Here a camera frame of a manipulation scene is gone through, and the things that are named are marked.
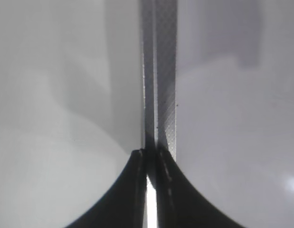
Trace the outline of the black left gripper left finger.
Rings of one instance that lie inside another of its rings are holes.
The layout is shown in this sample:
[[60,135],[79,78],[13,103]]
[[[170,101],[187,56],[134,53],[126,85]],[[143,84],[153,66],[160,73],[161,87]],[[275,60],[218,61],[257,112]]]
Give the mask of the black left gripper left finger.
[[134,150],[111,188],[69,228],[141,228],[146,193],[147,156]]

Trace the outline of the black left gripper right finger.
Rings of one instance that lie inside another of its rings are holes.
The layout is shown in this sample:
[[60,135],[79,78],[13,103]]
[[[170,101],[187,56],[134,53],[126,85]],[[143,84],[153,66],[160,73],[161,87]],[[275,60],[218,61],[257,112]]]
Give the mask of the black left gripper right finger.
[[177,166],[170,152],[155,152],[158,223],[161,228],[240,228],[203,197]]

